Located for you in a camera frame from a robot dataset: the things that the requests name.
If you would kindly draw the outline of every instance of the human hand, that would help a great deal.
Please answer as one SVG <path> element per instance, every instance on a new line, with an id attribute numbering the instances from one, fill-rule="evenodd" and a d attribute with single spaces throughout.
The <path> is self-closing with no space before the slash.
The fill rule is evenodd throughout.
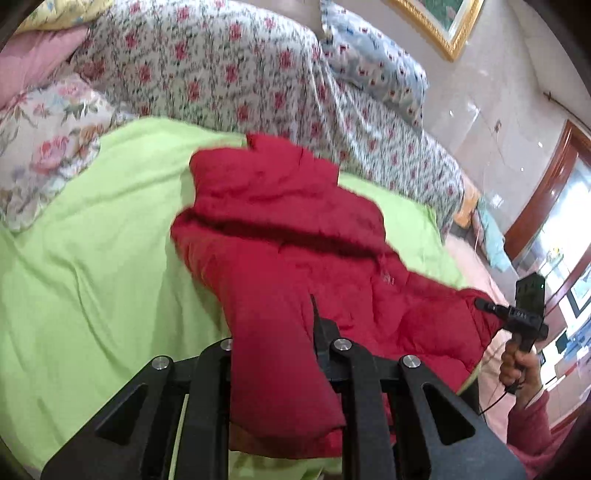
<path id="1" fill-rule="evenodd" d="M 501 355 L 501 374 L 499 380 L 507 387 L 518 381 L 521 388 L 517 391 L 516 408 L 525 408 L 529 402 L 543 388 L 540 375 L 540 359 L 535 353 L 525 353 L 519 350 L 521 338 L 519 334 L 513 336 L 505 344 L 505 351 Z"/>

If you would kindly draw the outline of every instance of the finger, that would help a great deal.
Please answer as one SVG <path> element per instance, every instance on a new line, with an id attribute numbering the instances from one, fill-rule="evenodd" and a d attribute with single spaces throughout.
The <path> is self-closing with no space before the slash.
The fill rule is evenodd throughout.
<path id="1" fill-rule="evenodd" d="M 526 368 L 540 368 L 540 359 L 535 353 L 525 353 L 517 350 L 515 353 L 515 360 Z"/>
<path id="2" fill-rule="evenodd" d="M 510 377 L 515 381 L 521 378 L 521 370 L 513 368 L 510 365 L 501 365 L 501 375 Z"/>
<path id="3" fill-rule="evenodd" d="M 519 349 L 519 344 L 514 340 L 509 340 L 505 344 L 505 352 L 513 355 Z"/>
<path id="4" fill-rule="evenodd" d="M 513 356 L 513 354 L 507 351 L 501 354 L 501 361 L 503 362 L 503 364 L 509 365 L 511 367 L 515 365 L 515 357 Z"/>
<path id="5" fill-rule="evenodd" d="M 518 381 L 518 378 L 513 377 L 512 375 L 505 375 L 505 374 L 501 374 L 499 375 L 499 381 L 503 384 L 506 385 L 507 387 L 509 385 L 513 385 L 516 381 Z"/>

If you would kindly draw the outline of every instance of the blue cloth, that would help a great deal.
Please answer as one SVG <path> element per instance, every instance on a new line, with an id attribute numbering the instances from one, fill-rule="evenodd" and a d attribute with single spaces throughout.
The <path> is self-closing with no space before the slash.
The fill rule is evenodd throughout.
<path id="1" fill-rule="evenodd" d="M 484 253 L 492 267 L 504 272 L 511 267 L 511 260 L 505 253 L 505 237 L 488 210 L 488 205 L 483 197 L 478 200 L 476 209 L 484 230 Z"/>
<path id="2" fill-rule="evenodd" d="M 353 12 L 322 0 L 324 56 L 338 79 L 355 85 L 423 129 L 427 74 L 404 49 Z"/>

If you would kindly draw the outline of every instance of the red puffer jacket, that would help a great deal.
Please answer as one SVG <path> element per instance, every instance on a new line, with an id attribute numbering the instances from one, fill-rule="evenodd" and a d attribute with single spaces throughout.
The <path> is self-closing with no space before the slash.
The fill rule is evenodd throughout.
<path id="1" fill-rule="evenodd" d="M 267 455 L 339 456 L 344 418 L 314 356 L 311 294 L 343 336 L 374 355 L 418 355 L 454 390 L 500 323 L 474 308 L 482 292 L 409 272 L 378 207 L 338 187 L 335 165 L 280 138 L 248 143 L 193 155 L 195 204 L 171 235 L 232 331 L 233 423 Z"/>

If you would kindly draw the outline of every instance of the metal screw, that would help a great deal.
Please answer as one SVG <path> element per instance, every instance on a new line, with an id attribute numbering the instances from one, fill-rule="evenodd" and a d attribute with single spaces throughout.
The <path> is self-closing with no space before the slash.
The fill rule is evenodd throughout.
<path id="1" fill-rule="evenodd" d="M 222 347 L 222 350 L 229 352 L 230 350 L 232 350 L 232 339 L 226 338 L 225 340 L 222 340 L 222 343 L 220 343 L 220 347 Z"/>
<path id="2" fill-rule="evenodd" d="M 417 368 L 419 365 L 421 365 L 421 359 L 416 355 L 406 355 L 402 359 L 402 363 L 409 368 Z"/>
<path id="3" fill-rule="evenodd" d="M 346 338 L 337 338 L 335 340 L 335 342 L 333 343 L 333 345 L 335 346 L 335 348 L 337 350 L 341 350 L 341 351 L 349 350 L 353 346 L 351 341 L 347 340 Z"/>
<path id="4" fill-rule="evenodd" d="M 152 360 L 152 367 L 156 370 L 164 370 L 170 364 L 167 356 L 157 356 Z"/>

